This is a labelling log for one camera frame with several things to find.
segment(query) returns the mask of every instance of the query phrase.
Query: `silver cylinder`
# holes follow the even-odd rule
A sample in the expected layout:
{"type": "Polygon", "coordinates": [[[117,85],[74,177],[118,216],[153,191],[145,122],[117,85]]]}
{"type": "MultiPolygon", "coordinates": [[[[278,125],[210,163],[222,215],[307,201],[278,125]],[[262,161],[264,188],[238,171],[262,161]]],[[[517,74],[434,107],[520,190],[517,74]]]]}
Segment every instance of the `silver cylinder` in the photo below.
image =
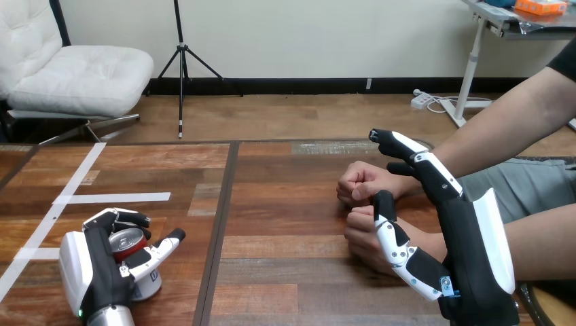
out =
{"type": "Polygon", "coordinates": [[[125,306],[110,306],[96,311],[88,318],[88,326],[134,326],[132,313],[125,306]]]}

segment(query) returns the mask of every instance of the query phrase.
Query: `fist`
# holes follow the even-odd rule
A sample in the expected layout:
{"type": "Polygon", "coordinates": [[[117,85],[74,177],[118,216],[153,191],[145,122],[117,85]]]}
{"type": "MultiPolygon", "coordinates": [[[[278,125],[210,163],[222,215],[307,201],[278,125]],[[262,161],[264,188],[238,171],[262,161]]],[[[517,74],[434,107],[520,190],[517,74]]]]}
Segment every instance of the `fist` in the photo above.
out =
{"type": "MultiPolygon", "coordinates": [[[[410,237],[411,247],[420,247],[438,261],[444,260],[446,246],[442,233],[426,233],[400,218],[396,223],[410,237]]],[[[348,240],[348,248],[351,254],[359,257],[365,264],[380,273],[396,276],[378,242],[374,227],[374,208],[372,206],[352,209],[346,219],[344,237],[348,240]]]]}
{"type": "Polygon", "coordinates": [[[348,166],[336,187],[337,197],[351,206],[366,206],[370,197],[380,190],[388,190],[398,199],[419,182],[412,177],[393,175],[383,168],[357,161],[348,166]]]}

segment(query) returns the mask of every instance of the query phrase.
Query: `forearm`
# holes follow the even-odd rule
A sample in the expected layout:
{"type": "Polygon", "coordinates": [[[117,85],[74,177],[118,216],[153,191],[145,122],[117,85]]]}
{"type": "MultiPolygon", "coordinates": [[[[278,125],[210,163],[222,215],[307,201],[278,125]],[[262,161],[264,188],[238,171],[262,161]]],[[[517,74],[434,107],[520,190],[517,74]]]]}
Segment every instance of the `forearm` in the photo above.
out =
{"type": "Polygon", "coordinates": [[[576,204],[505,225],[516,280],[576,278],[576,204]]]}
{"type": "Polygon", "coordinates": [[[519,154],[576,113],[576,83],[551,68],[504,94],[433,150],[462,177],[519,154]]]}

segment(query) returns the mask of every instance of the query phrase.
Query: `power strip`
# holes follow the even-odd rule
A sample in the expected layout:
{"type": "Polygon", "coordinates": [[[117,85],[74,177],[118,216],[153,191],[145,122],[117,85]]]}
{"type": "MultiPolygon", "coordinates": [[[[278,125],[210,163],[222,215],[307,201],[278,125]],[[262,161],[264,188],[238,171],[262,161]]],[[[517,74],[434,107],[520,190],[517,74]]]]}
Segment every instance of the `power strip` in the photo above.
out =
{"type": "Polygon", "coordinates": [[[420,92],[420,94],[410,101],[410,106],[415,109],[424,109],[428,106],[428,104],[432,103],[434,98],[432,95],[424,92],[420,92]]]}

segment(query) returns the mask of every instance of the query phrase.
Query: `robotic hand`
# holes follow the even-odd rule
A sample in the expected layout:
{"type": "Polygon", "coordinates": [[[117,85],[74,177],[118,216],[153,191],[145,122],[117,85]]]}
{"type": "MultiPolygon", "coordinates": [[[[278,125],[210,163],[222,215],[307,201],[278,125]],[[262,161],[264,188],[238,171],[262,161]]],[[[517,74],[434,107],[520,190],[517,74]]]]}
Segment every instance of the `robotic hand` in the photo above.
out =
{"type": "Polygon", "coordinates": [[[60,275],[68,304],[88,326],[133,326],[134,292],[159,280],[156,268],[185,238],[183,230],[175,229],[117,264],[109,235],[118,231],[121,212],[137,217],[129,220],[132,228],[148,226],[149,219],[138,212],[106,209],[84,222],[83,232],[68,232],[60,246],[60,275]]]}
{"type": "Polygon", "coordinates": [[[514,269],[494,190],[475,202],[433,153],[398,132],[373,129],[370,140],[391,162],[390,173],[409,175],[422,183],[436,206],[448,254],[440,263],[396,224],[394,198],[388,191],[373,198],[374,225],[384,256],[409,286],[428,300],[438,300],[442,316],[457,325],[519,323],[514,269]]]}
{"type": "Polygon", "coordinates": [[[152,233],[147,230],[150,226],[150,218],[146,215],[129,211],[128,209],[105,209],[84,221],[82,231],[90,228],[103,228],[108,235],[128,228],[139,228],[144,233],[146,240],[150,240],[152,233]]]}

